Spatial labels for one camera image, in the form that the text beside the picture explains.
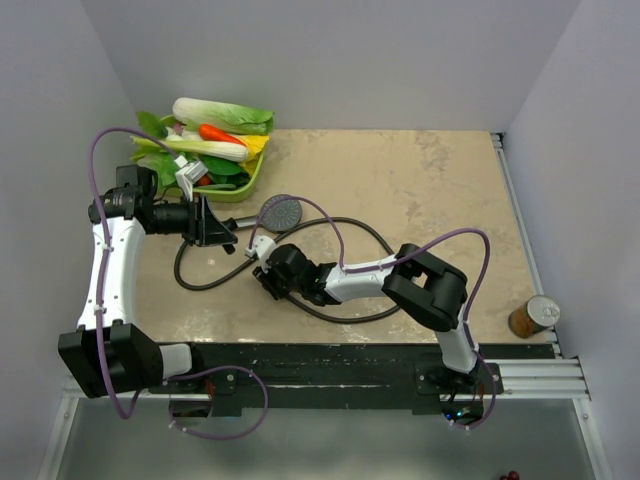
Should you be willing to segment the grey shower head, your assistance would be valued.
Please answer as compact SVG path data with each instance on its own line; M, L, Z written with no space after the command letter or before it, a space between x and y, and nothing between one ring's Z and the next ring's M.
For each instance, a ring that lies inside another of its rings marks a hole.
M303 210L298 200L287 200L287 195L279 194L270 197L258 214L231 219L231 230L248 230L258 226L271 233L285 233L297 226L302 216Z

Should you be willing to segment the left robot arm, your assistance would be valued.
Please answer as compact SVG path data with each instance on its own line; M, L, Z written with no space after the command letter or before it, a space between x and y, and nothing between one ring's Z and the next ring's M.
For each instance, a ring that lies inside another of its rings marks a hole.
M150 389L172 378L185 392L200 390L207 368L186 343L162 346L143 333L135 318L135 279L148 235L177 234L197 247L221 246L233 253L236 236L204 198L157 203L157 174L136 165L116 170L116 185L88 209L94 259L89 292L75 331L60 335L58 352L89 398L111 390Z

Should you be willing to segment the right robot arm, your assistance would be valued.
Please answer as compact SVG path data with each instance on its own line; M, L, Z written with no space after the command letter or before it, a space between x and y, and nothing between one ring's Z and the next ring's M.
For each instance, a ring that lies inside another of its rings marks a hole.
M259 262L254 276L275 299L295 292L322 307L361 298L391 299L435 332L452 390L466 393L480 382L478 347L466 326L477 291L468 292L467 276L425 247L405 244L397 254L367 263L316 265L297 246L259 235L245 255Z

